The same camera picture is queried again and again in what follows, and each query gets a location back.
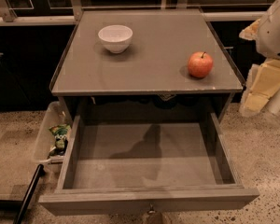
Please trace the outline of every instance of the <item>speckled floor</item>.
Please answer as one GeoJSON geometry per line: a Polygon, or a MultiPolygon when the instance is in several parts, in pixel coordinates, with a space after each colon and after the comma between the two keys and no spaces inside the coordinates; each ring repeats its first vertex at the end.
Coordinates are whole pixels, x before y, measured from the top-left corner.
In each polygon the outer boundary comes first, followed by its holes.
{"type": "MultiPolygon", "coordinates": [[[[247,188],[260,196],[242,210],[166,214],[173,223],[280,223],[280,113],[243,118],[239,104],[231,104],[221,123],[235,168],[247,188]]],[[[0,197],[22,196],[36,165],[31,156],[44,111],[0,113],[0,197]]],[[[52,192],[57,177],[47,174],[35,198],[52,192]]],[[[0,223],[12,218],[0,213],[0,223]]],[[[143,223],[143,216],[55,217],[35,202],[22,223],[143,223]]]]}

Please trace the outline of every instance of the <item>drawer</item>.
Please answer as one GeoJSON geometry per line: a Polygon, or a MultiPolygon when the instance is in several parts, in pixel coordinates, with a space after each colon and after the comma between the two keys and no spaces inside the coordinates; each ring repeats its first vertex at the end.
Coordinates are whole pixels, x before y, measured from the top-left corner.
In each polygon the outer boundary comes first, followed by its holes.
{"type": "Polygon", "coordinates": [[[54,215],[240,209],[245,189],[207,97],[161,109],[151,102],[79,104],[56,190],[54,215]]]}

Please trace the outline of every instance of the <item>apple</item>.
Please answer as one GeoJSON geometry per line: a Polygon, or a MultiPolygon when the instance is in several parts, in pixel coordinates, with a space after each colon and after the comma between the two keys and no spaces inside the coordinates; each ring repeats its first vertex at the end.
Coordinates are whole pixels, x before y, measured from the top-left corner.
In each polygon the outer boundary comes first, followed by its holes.
{"type": "Polygon", "coordinates": [[[205,51],[198,51],[191,54],[188,60],[189,74],[196,78],[206,77],[213,66],[213,58],[205,51]]]}

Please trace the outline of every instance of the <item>plastic bin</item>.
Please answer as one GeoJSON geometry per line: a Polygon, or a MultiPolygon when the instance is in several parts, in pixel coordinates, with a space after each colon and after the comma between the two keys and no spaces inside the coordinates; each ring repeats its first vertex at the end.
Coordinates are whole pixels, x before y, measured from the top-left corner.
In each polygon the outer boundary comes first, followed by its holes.
{"type": "Polygon", "coordinates": [[[53,172],[59,172],[63,163],[63,156],[49,157],[49,151],[55,142],[55,138],[49,128],[64,123],[65,114],[59,102],[49,104],[45,117],[40,125],[40,129],[35,140],[35,153],[33,161],[44,164],[53,172]]]}

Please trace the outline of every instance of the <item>white bowl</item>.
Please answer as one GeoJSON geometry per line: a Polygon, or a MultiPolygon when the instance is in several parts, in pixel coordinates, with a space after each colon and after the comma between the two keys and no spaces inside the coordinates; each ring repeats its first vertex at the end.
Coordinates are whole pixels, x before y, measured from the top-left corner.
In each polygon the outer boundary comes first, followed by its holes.
{"type": "Polygon", "coordinates": [[[132,42],[133,31],[123,25],[106,26],[98,34],[103,46],[112,53],[122,53],[132,42]]]}

